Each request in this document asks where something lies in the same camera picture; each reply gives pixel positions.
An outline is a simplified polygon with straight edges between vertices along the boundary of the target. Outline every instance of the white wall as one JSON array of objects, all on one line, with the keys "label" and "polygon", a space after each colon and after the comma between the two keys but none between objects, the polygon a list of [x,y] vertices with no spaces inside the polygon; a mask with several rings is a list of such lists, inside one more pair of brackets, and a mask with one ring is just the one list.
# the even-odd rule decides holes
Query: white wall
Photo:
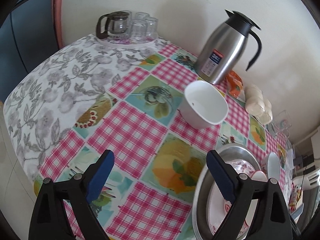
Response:
[{"label": "white wall", "polygon": [[291,141],[320,123],[320,30],[300,0],[63,0],[65,44],[95,31],[99,16],[117,10],[144,11],[159,19],[158,32],[198,54],[211,32],[227,19],[225,9],[255,21],[262,53],[245,72],[257,45],[250,37],[234,70],[269,98],[273,114],[286,109]]}]

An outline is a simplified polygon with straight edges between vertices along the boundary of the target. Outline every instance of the thermos lid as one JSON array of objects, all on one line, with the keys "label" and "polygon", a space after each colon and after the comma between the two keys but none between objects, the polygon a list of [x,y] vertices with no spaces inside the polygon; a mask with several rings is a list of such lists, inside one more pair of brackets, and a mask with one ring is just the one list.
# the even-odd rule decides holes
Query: thermos lid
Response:
[{"label": "thermos lid", "polygon": [[251,20],[249,17],[247,17],[246,15],[244,15],[241,12],[237,12],[237,11],[233,11],[233,13],[235,15],[239,15],[240,17],[242,17],[245,21],[247,21],[250,25],[257,27],[259,30],[261,30],[261,28],[253,21]]},{"label": "thermos lid", "polygon": [[237,30],[243,36],[248,37],[249,31],[252,26],[255,26],[259,30],[261,30],[260,27],[253,20],[251,20],[243,13],[237,11],[225,11],[229,16],[229,19],[226,21],[226,24]]}]

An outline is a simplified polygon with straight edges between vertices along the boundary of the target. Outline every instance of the metal basin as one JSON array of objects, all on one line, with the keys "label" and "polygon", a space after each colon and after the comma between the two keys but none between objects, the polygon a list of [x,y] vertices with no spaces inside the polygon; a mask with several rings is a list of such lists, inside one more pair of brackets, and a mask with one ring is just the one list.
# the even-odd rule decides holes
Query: metal basin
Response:
[{"label": "metal basin", "polygon": [[[248,161],[256,171],[261,170],[256,158],[245,146],[237,143],[230,143],[222,146],[216,151],[225,162],[243,159]],[[192,226],[197,240],[211,240],[213,237],[207,223],[206,208],[208,195],[214,183],[214,179],[209,172],[207,165],[205,165],[200,173],[192,204]],[[240,240],[245,238],[247,232],[237,239]]]}]

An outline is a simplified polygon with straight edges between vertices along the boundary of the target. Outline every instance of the thermos label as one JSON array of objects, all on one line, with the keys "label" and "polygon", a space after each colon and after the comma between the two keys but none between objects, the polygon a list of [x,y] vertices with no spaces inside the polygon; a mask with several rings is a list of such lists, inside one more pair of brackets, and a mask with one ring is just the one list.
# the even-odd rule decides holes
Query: thermos label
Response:
[{"label": "thermos label", "polygon": [[208,77],[210,77],[214,68],[219,64],[222,58],[223,58],[223,55],[214,49],[212,54],[210,55],[210,57],[207,59],[204,66],[202,67],[201,71],[204,74],[206,74]]}]

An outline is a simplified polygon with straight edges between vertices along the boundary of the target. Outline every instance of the thermos handle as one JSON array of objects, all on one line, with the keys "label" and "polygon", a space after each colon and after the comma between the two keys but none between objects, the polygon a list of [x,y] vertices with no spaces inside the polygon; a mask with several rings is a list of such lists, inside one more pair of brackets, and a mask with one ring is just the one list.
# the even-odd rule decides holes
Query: thermos handle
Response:
[{"label": "thermos handle", "polygon": [[256,41],[258,43],[258,50],[257,50],[256,55],[254,55],[254,57],[249,61],[249,64],[248,64],[247,69],[245,71],[247,71],[253,65],[253,63],[255,63],[255,61],[259,57],[261,49],[262,49],[262,44],[261,44],[261,40],[260,40],[259,36],[256,33],[254,33],[252,30],[249,31],[249,34],[251,34],[252,37],[254,37],[256,39]]},{"label": "thermos handle", "polygon": [[[105,17],[107,17],[106,26],[105,26],[104,32],[101,33],[101,21]],[[98,23],[97,23],[97,27],[96,27],[97,38],[102,40],[102,39],[106,39],[108,37],[108,26],[109,26],[109,23],[110,23],[111,19],[112,19],[112,15],[110,15],[110,13],[102,15],[99,18]]]}]

